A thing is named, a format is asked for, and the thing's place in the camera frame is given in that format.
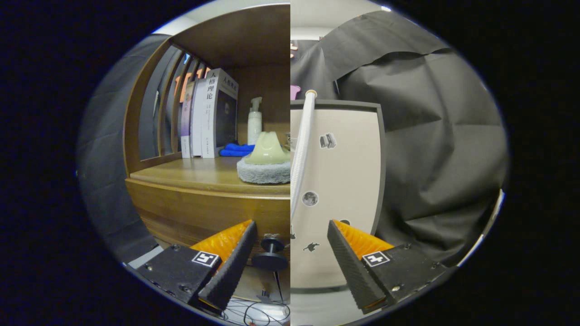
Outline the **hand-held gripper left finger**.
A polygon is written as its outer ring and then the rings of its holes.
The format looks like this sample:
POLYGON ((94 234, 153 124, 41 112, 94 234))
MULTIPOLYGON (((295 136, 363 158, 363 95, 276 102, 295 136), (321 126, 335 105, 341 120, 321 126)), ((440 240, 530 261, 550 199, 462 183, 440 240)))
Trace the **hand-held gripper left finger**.
POLYGON ((222 311, 240 282, 256 239, 255 221, 244 221, 190 247, 174 244, 137 272, 190 306, 222 311))

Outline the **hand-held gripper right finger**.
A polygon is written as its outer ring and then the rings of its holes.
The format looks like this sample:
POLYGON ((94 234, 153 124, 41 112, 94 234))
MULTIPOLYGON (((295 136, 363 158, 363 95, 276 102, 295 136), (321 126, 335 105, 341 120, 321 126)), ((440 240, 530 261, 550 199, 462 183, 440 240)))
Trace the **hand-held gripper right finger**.
POLYGON ((327 238, 364 314, 398 305, 448 273, 410 243, 393 246, 338 220, 329 222, 327 238))

